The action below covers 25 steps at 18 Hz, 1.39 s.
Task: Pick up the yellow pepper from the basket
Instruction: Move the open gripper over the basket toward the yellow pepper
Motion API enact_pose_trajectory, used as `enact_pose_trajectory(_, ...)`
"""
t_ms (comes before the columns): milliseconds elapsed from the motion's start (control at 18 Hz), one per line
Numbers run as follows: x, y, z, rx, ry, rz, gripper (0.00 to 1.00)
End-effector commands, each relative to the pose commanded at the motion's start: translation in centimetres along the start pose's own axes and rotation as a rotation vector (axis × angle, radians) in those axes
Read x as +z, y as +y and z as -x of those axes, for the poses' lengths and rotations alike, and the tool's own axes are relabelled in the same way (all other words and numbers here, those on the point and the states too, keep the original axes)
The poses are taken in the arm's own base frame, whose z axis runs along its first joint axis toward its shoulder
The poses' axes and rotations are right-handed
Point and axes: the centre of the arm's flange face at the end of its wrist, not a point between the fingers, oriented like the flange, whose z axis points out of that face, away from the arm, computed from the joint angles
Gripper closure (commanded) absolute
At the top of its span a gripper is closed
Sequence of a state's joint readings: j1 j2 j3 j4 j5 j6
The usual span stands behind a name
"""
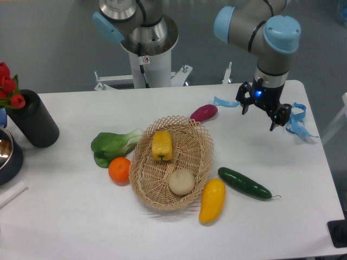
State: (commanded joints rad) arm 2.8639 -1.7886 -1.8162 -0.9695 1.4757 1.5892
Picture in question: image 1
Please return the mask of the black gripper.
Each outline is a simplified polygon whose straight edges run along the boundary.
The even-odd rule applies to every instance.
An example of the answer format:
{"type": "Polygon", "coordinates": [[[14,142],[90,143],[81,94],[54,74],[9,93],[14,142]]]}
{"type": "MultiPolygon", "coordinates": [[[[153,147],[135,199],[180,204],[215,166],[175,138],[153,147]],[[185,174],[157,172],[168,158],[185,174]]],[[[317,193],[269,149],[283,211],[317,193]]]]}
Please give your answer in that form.
{"type": "Polygon", "coordinates": [[[263,85],[263,79],[254,79],[252,86],[246,81],[238,89],[236,101],[242,107],[242,115],[248,112],[249,105],[265,111],[272,120],[270,131],[277,126],[285,126],[290,119],[292,106],[290,104],[281,104],[280,97],[284,86],[268,88],[263,85]]]}

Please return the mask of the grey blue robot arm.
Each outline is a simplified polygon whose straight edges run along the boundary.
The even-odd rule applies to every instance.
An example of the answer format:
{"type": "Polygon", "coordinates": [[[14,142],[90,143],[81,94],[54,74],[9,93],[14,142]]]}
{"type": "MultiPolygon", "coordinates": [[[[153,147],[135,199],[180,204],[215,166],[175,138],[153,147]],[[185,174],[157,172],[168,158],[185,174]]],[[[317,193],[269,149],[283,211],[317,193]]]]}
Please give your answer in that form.
{"type": "MultiPolygon", "coordinates": [[[[291,105],[280,103],[291,57],[299,47],[298,21],[280,13],[287,1],[249,1],[243,8],[222,8],[214,21],[214,35],[255,55],[252,83],[236,95],[243,112],[255,105],[271,118],[272,127],[284,126],[291,105]]],[[[178,41],[173,19],[161,1],[100,1],[92,20],[100,33],[128,53],[136,88],[173,86],[171,51],[178,41]]]]}

